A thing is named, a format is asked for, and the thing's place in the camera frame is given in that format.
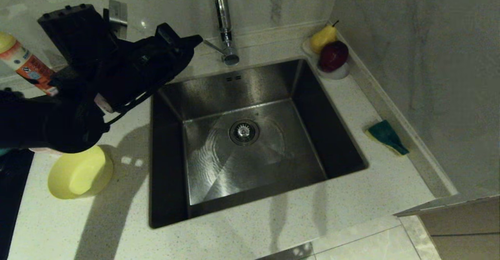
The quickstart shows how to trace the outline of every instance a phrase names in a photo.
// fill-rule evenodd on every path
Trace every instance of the bottle cap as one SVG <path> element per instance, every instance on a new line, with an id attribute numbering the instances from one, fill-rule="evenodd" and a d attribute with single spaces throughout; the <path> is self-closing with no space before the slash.
<path id="1" fill-rule="evenodd" d="M 0 54 L 12 48 L 14 44 L 16 44 L 14 36 L 0 31 Z"/>

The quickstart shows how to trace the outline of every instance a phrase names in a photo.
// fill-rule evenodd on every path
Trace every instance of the bottle label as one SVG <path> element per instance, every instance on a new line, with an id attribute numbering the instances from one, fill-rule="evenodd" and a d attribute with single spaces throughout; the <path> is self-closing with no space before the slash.
<path id="1" fill-rule="evenodd" d="M 48 66 L 43 64 L 35 55 L 16 41 L 14 46 L 6 52 L 0 54 L 8 66 L 18 73 L 25 80 L 38 87 L 50 96 L 57 94 L 57 88 L 48 85 L 50 76 L 54 73 Z"/>

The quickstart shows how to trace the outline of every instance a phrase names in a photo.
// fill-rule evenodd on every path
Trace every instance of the white speckled countertop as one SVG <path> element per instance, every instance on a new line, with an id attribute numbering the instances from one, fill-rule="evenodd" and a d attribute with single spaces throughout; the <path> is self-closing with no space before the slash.
<path id="1" fill-rule="evenodd" d="M 314 29 L 261 32 L 237 40 L 238 69 L 305 57 L 303 36 Z M 350 62 L 352 70 L 359 69 Z M 217 53 L 200 45 L 176 81 L 228 70 Z M 368 169 L 153 230 L 148 226 L 148 100 L 100 140 L 112 153 L 116 173 L 96 197 L 52 197 L 46 181 L 57 156 L 35 155 L 9 259 L 253 260 L 434 199 L 407 157 L 396 156 L 363 133 L 380 116 L 353 78 L 321 82 L 368 160 Z"/>

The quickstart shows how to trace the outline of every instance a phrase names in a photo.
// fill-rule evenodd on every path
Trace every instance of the red apple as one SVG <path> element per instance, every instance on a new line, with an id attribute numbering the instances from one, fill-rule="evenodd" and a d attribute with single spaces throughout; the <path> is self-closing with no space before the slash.
<path id="1" fill-rule="evenodd" d="M 348 56 L 347 46 L 341 41 L 335 41 L 323 47 L 318 65 L 324 72 L 332 72 L 345 64 Z"/>

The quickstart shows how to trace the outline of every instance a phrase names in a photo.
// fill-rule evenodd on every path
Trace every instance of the faucet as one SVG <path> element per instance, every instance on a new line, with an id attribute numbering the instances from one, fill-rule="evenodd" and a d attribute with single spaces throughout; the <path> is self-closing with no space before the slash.
<path id="1" fill-rule="evenodd" d="M 232 26 L 227 0 L 215 0 L 215 4 L 223 48 L 218 48 L 207 40 L 204 40 L 203 42 L 222 54 L 222 61 L 225 63 L 225 65 L 236 66 L 239 63 L 239 57 L 237 54 L 237 50 L 234 47 L 234 41 L 232 40 Z"/>

